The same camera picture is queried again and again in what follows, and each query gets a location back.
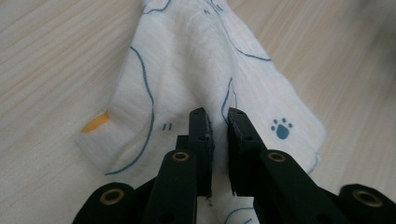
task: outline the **blue line pattern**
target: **blue line pattern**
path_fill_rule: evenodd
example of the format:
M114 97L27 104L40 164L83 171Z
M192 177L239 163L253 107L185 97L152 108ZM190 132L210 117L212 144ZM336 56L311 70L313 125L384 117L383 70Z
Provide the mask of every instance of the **blue line pattern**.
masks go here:
M233 78L231 77L230 78L230 81L228 82L228 90L227 90L227 94L225 95L225 98L224 98L224 102L223 102L223 104L222 104L222 106L221 106L221 115L223 116L223 119L224 119L224 121L228 124L228 121L227 121L227 119L226 119L226 117L225 117L225 115L224 115L224 109L225 109L225 105L226 105L226 103L227 103L227 100L228 100L228 96L230 95L230 87L231 87L231 83L233 82Z
M216 12L216 13L218 14L218 16L221 18L220 14L219 14L219 11L222 11L223 9L222 9L219 5L215 5L215 4L213 3L213 0L210 0L210 2L207 2L207 3L213 8L213 10L215 10L215 12ZM234 47L234 48L236 49L236 51L238 51L239 53L241 53L241 54L243 54L243 55L245 55L245 56L247 56L247 57L249 57L249 58L254 58L254 59L261 60L261 61L265 61L265 62L271 62L271 61L272 61L272 59L267 59L267 58L263 58L263 57L259 57L259 56L255 56L255 55L252 55L252 54L247 54L247 53L245 53L244 51L242 51L241 49L239 49L239 48L236 47L235 43L231 40L230 34L228 34L228 31L225 29L225 27L224 27L224 31L225 31L225 34L227 35L228 39L230 40L231 44L233 45L233 47Z
M131 46L130 48L131 48L131 50L136 54L137 58L138 58L139 61L140 61L140 65L142 66L143 79L144 79L144 81L145 81L145 86L146 86L146 90L147 90L147 92L148 92L149 99L151 100L151 122L150 122L150 124L149 124L148 136L147 136L147 138L146 138L145 144L143 145L143 148L140 150L140 152L139 152L139 154L136 156L136 158L134 158L134 159L132 160L131 163L127 164L126 166L124 166L124 167L122 167L122 168L120 168L119 170L113 171L113 172L110 172L110 173L107 173L106 175L116 175L116 174L119 174L119 173L121 173L121 172L127 170L127 169L130 168L131 166L133 166L133 165L140 159L140 157L141 157L141 156L143 155L143 153L145 152L146 147L148 146L149 139L150 139L151 133L152 133L152 128L153 128L153 126L154 126L154 98L152 97L151 90L149 89L149 83L148 83L148 78L147 78L147 73L146 73L146 66L145 66L145 63L143 62L143 59L142 59L142 57L140 56L139 52L138 52L134 47L132 47L132 46Z
M233 214L235 214L236 212L239 212L239 211L243 211L243 210L252 210L252 209L254 209L253 207L243 207L243 208L238 208L238 209L235 209L235 210L233 210L230 214L228 214L228 216L225 218L225 221L224 221L224 224L227 224L227 222L228 222L228 219L230 219L230 217L233 215Z
M143 14L149 14L149 13L151 13L153 11L163 12L169 7L169 4L171 2L172 2L172 0L168 0L168 2L166 3L165 7L163 7L163 8L154 8L154 9L148 11L148 12L143 12Z

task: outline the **white cloth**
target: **white cloth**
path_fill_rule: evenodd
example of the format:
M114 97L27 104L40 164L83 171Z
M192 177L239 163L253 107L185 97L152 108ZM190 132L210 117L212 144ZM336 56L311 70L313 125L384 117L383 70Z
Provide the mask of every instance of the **white cloth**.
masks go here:
M215 138L213 197L199 199L198 223L258 223L251 198L231 194L227 113L247 113L268 148L310 172L325 137L318 119L224 0L146 1L109 119L78 144L104 173L134 188L158 174L163 156L188 134L203 107Z

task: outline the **blue paw print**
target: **blue paw print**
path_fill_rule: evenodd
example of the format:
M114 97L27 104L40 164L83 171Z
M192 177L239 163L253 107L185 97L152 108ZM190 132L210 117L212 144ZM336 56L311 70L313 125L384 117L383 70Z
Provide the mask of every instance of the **blue paw print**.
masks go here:
M293 127L291 123L288 123L286 119L282 119L282 123L279 123L277 119L274 119L274 126L271 126L271 130L276 132L276 135L280 139L286 139L289 136L289 129Z

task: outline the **brass screw hole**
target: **brass screw hole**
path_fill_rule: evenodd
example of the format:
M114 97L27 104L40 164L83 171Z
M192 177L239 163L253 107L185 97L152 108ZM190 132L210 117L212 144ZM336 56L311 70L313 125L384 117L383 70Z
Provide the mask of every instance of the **brass screw hole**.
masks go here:
M100 197L100 202L104 205L112 205L121 201L124 196L122 189L109 189Z
M271 161L285 161L286 157L280 153L277 152L271 152L270 154L268 154L268 158Z
M185 152L177 152L175 154L172 155L172 159L174 161L186 161L189 159L189 154L185 153Z
M366 190L354 189L352 195L356 200L358 200L360 203L363 203L365 205L371 207L382 206L382 200Z

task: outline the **wood grain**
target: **wood grain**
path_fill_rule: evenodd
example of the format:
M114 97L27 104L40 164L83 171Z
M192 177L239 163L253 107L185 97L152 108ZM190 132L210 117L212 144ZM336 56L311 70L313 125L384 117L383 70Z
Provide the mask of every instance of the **wood grain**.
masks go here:
M396 4L231 0L323 121L319 184L396 201ZM111 181L74 143L104 112L140 1L0 1L0 222L71 223Z

